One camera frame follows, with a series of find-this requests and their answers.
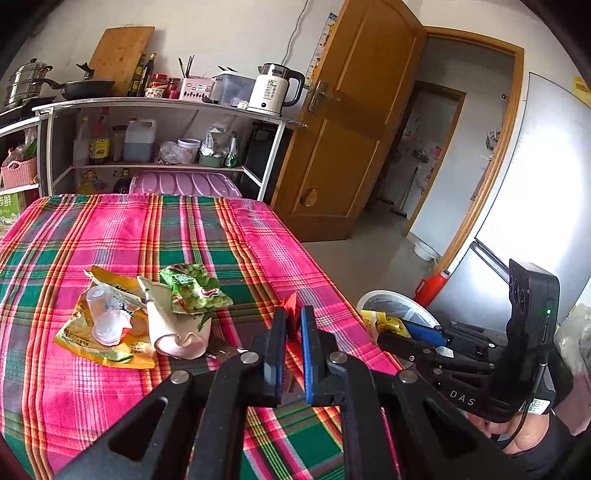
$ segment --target metal screw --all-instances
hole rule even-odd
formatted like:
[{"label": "metal screw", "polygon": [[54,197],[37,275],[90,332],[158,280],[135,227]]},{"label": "metal screw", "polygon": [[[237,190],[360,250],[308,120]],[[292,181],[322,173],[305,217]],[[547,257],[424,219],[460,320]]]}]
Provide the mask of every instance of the metal screw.
[{"label": "metal screw", "polygon": [[329,360],[334,364],[344,364],[347,361],[347,354],[343,352],[332,352]]},{"label": "metal screw", "polygon": [[402,370],[398,373],[400,381],[402,383],[415,383],[418,380],[418,376],[412,370]]},{"label": "metal screw", "polygon": [[179,385],[181,383],[185,383],[186,381],[188,381],[189,378],[191,378],[189,372],[187,372],[186,370],[177,370],[176,372],[173,372],[173,374],[170,376],[170,381],[174,384]]},{"label": "metal screw", "polygon": [[258,361],[258,353],[256,352],[244,352],[240,356],[240,361],[243,364],[250,365]]}]

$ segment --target yellow snack bag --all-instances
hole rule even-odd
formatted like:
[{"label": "yellow snack bag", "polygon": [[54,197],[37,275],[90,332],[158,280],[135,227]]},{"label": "yellow snack bag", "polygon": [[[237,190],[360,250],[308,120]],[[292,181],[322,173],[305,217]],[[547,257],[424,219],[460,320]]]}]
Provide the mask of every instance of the yellow snack bag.
[{"label": "yellow snack bag", "polygon": [[95,284],[114,287],[123,298],[120,308],[131,314],[132,329],[115,346],[104,346],[92,336],[92,316],[85,290],[79,297],[69,320],[61,327],[53,343],[75,355],[107,367],[154,368],[155,350],[148,334],[148,315],[143,308],[143,291],[135,278],[122,277],[93,266],[86,272]]},{"label": "yellow snack bag", "polygon": [[397,333],[406,338],[411,337],[402,320],[399,318],[388,317],[384,312],[375,312],[373,310],[361,310],[359,313],[363,319],[365,329],[369,333],[369,338],[374,345],[376,345],[378,334],[382,332]]}]

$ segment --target table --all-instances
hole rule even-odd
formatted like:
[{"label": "table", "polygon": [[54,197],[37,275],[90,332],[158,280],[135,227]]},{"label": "table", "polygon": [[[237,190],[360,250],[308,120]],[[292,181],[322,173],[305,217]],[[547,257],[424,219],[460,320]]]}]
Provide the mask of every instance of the table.
[{"label": "table", "polygon": [[[274,306],[298,292],[319,328],[371,368],[395,373],[359,316],[275,214],[254,200],[62,195],[33,203],[0,242],[0,428],[31,476],[52,478],[173,370],[217,367],[211,359],[159,356],[149,370],[109,368],[52,343],[80,293],[84,268],[158,280],[177,262],[202,262],[234,305],[212,332],[248,346],[269,328]],[[301,343],[286,364],[303,385]],[[250,408],[241,477],[344,478],[336,408],[302,400]]]}]

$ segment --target green container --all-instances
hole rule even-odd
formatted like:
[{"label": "green container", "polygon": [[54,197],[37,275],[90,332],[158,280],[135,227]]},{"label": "green container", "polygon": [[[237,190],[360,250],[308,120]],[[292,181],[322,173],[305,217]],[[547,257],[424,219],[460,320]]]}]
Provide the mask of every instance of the green container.
[{"label": "green container", "polygon": [[199,164],[204,167],[222,168],[223,157],[212,157],[211,155],[204,156],[199,154]]}]

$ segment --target clear plastic cup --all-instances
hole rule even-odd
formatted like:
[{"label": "clear plastic cup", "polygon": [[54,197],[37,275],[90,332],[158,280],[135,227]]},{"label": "clear plastic cup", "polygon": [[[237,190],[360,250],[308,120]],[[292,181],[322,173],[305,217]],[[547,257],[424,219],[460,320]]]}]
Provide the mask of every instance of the clear plastic cup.
[{"label": "clear plastic cup", "polygon": [[101,285],[88,291],[86,301],[93,321],[92,336],[101,345],[117,345],[123,329],[131,328],[131,315],[121,310],[117,299]]}]

